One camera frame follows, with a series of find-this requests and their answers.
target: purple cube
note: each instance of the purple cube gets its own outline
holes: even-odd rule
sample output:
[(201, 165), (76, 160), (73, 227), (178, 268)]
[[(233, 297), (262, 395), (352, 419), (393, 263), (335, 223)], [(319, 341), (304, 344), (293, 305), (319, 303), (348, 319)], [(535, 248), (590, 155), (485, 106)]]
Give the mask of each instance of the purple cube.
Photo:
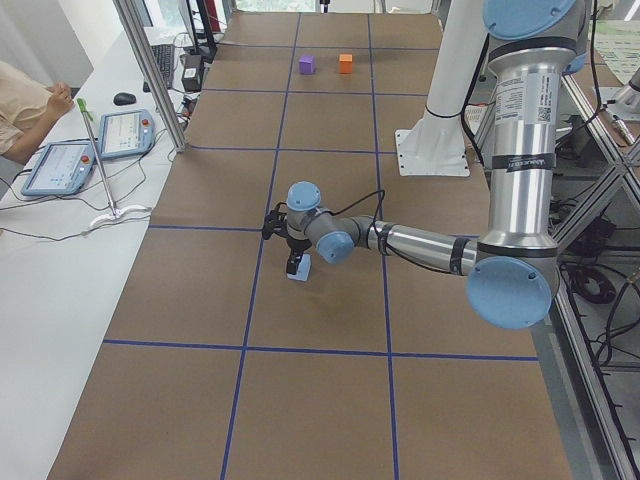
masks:
[(313, 75), (316, 73), (316, 59), (313, 55), (303, 55), (300, 57), (300, 73), (302, 75)]

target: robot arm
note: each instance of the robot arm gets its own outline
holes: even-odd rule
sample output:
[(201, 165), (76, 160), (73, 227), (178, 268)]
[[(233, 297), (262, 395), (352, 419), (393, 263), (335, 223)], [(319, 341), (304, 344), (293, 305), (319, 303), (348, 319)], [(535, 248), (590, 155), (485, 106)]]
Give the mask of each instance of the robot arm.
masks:
[(584, 63), (589, 4), (485, 0), (496, 117), (489, 225), (477, 241), (370, 217), (337, 218), (322, 207), (317, 187), (301, 182), (289, 190), (281, 217), (290, 260), (309, 242), (329, 263), (344, 260), (356, 246), (376, 249), (468, 275), (471, 306), (498, 326), (524, 328), (543, 319), (559, 287), (557, 244), (547, 222), (560, 77)]

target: person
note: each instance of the person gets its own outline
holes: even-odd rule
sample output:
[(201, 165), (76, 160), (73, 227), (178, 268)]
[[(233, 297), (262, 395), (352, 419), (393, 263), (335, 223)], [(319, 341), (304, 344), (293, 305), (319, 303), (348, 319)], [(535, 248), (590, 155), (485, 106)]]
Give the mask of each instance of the person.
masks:
[(64, 82), (50, 87), (0, 61), (0, 155), (22, 165), (56, 122), (73, 108)]

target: keyboard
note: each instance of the keyboard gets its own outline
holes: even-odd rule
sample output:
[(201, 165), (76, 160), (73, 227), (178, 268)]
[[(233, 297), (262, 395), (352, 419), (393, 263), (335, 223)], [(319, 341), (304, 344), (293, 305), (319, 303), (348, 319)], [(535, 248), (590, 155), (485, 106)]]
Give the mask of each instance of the keyboard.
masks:
[[(167, 88), (173, 87), (173, 52), (175, 49), (173, 45), (170, 43), (162, 44), (162, 45), (151, 45), (151, 51), (153, 52), (153, 56), (156, 57), (156, 62), (158, 63), (158, 67), (160, 68), (160, 73), (162, 73), (162, 79), (164, 80), (164, 84)], [(144, 82), (142, 85), (142, 91), (149, 91), (149, 84)]]

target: orange cube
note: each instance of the orange cube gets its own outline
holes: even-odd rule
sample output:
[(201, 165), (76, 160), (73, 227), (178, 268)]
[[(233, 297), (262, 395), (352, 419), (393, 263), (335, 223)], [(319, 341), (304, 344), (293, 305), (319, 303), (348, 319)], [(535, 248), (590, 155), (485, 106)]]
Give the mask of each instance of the orange cube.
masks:
[(353, 73), (353, 55), (350, 53), (340, 54), (340, 73)]

